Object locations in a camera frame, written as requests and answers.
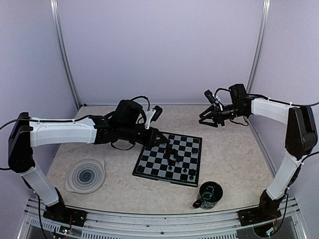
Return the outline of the black grey chess board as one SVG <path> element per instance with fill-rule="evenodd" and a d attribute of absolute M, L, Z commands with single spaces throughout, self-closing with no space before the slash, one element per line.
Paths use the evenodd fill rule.
<path fill-rule="evenodd" d="M 197 187 L 202 138 L 164 133 L 169 143 L 141 149 L 132 174 L 151 180 Z"/>

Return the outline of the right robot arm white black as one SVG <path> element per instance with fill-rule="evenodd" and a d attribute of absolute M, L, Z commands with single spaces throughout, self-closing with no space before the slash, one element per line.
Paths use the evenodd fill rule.
<path fill-rule="evenodd" d="M 266 117 L 286 126 L 285 154 L 272 183 L 260 196 L 259 205 L 240 210 L 238 217 L 243 226 L 279 218 L 282 200 L 288 196 L 306 158 L 312 156 L 318 134 L 311 105 L 273 100 L 259 94 L 249 94 L 243 84 L 227 89 L 231 104 L 224 105 L 216 93 L 204 92 L 210 107 L 199 115 L 199 123 L 212 127 L 224 126 L 226 120 L 250 115 Z"/>

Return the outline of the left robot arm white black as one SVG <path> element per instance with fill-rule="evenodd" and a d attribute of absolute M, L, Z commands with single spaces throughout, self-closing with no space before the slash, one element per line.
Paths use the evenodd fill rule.
<path fill-rule="evenodd" d="M 162 108 L 143 110 L 135 99 L 121 100 L 116 109 L 104 116 L 87 115 L 78 119 L 32 118 L 27 112 L 19 114 L 8 139 L 8 170 L 19 174 L 46 206 L 45 218 L 68 223 L 86 212 L 65 206 L 54 188 L 33 159 L 33 148 L 50 144 L 86 143 L 114 144 L 118 140 L 131 145 L 153 147 L 168 139 L 150 126 L 162 113 Z"/>

